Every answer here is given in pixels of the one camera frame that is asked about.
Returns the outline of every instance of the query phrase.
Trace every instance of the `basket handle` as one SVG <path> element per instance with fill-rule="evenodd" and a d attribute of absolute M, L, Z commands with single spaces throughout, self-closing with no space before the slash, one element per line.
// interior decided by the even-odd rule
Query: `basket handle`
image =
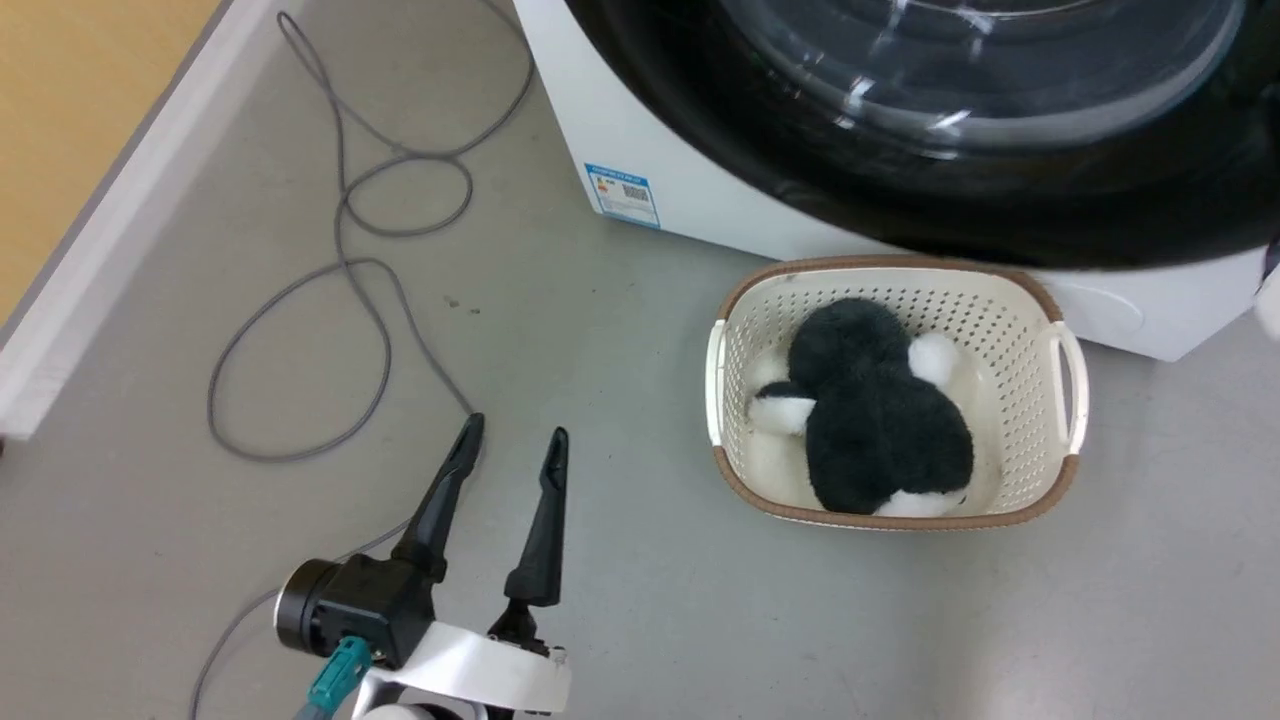
<path fill-rule="evenodd" d="M 1068 455 L 1079 455 L 1084 433 L 1089 427 L 1089 373 L 1084 365 L 1084 351 L 1061 320 L 1047 328 L 1050 359 L 1053 365 L 1053 401 L 1059 413 L 1059 437 Z M 1062 374 L 1062 356 L 1070 378 Z M 1071 383 L 1071 416 L 1066 416 L 1066 383 Z"/>
<path fill-rule="evenodd" d="M 719 398 L 724 387 L 724 320 L 716 320 L 707 338 L 707 374 L 703 378 L 707 393 L 707 434 L 712 447 L 721 442 Z"/>

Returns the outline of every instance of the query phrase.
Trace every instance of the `brown basket rim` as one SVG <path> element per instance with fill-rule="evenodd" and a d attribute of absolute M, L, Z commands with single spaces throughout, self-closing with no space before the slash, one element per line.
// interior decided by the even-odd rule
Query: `brown basket rim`
<path fill-rule="evenodd" d="M 1047 290 L 1044 290 L 1044 286 L 1036 282 L 1036 279 L 1027 273 L 1004 268 L 992 268 L 975 263 L 961 263 L 913 255 L 858 255 L 822 258 L 818 260 L 796 260 L 792 263 L 767 265 L 746 277 L 737 284 L 737 287 L 733 288 L 730 296 L 721 305 L 717 319 L 728 320 L 730 313 L 732 313 L 733 306 L 737 305 L 737 301 L 742 297 L 742 295 L 751 287 L 769 278 L 796 273 L 810 273 L 815 270 L 847 270 L 859 268 L 923 268 L 997 275 L 1016 283 L 1019 287 L 1030 293 L 1051 323 L 1062 320 L 1062 311 L 1059 309 L 1057 302 L 1053 301 L 1053 297 Z M 1001 512 L 998 515 L 966 515 L 959 518 L 883 518 L 878 515 L 831 512 L 828 510 L 808 510 L 804 507 L 792 507 L 790 505 L 781 505 L 764 500 L 763 497 L 755 495 L 751 488 L 746 487 L 742 478 L 737 477 L 737 473 L 733 471 L 733 468 L 728 461 L 728 454 L 724 451 L 723 445 L 712 446 L 712 454 L 716 457 L 716 465 L 719 468 L 721 475 L 724 477 L 724 482 L 733 488 L 733 492 L 736 492 L 739 497 L 762 512 L 787 520 L 799 520 L 801 523 L 872 530 L 973 530 L 1018 525 L 1043 515 L 1051 507 L 1057 505 L 1057 501 L 1062 498 L 1062 495 L 1066 493 L 1071 480 L 1075 478 L 1075 471 L 1080 461 L 1080 456 L 1078 454 L 1065 456 L 1062 459 L 1062 468 L 1059 470 L 1057 478 L 1053 480 L 1053 484 L 1050 486 L 1048 491 L 1039 500 L 1027 507 L 1023 507 L 1021 510 Z"/>

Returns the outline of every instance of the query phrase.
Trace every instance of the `plastic basket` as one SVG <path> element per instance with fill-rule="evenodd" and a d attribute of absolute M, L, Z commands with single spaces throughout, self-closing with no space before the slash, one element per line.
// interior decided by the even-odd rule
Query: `plastic basket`
<path fill-rule="evenodd" d="M 973 483 L 957 509 L 968 514 L 850 515 L 780 505 L 751 489 L 744 475 L 744 441 L 751 432 L 746 369 L 771 347 L 790 342 L 810 311 L 842 297 L 879 301 L 913 334 L 938 331 L 956 341 L 963 360 L 946 392 L 974 437 Z M 730 295 L 707 346 L 707 428 L 721 473 L 742 500 L 787 520 L 882 530 L 1024 523 L 1066 492 L 1088 415 L 1080 345 L 1048 292 L 1016 272 L 913 256 L 772 265 Z"/>

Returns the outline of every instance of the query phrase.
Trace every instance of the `wall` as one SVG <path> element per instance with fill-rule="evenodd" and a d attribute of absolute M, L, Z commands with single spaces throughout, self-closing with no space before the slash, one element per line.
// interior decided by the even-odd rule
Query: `wall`
<path fill-rule="evenodd" d="M 0 3 L 0 323 L 218 3 Z"/>

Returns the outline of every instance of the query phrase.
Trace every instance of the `teal connector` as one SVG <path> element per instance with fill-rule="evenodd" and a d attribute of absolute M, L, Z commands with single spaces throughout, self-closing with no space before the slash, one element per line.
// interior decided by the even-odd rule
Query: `teal connector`
<path fill-rule="evenodd" d="M 338 650 L 329 656 L 329 662 L 324 670 L 316 675 L 307 691 L 307 703 L 312 705 L 333 717 L 374 664 L 374 656 L 369 650 L 369 643 L 362 638 L 348 635 L 338 643 Z"/>

